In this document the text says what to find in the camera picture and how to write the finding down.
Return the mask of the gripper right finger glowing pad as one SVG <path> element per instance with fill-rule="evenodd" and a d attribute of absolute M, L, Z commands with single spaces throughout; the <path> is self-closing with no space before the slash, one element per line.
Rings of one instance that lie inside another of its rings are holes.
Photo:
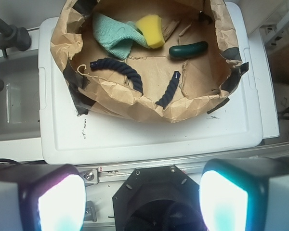
<path fill-rule="evenodd" d="M 289 231 L 289 157 L 211 159 L 199 202 L 210 231 Z"/>

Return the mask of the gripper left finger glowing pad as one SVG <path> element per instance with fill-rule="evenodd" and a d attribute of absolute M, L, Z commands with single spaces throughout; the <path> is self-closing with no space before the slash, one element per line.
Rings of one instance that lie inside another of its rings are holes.
<path fill-rule="evenodd" d="M 79 231 L 85 208 L 74 165 L 0 164 L 0 231 Z"/>

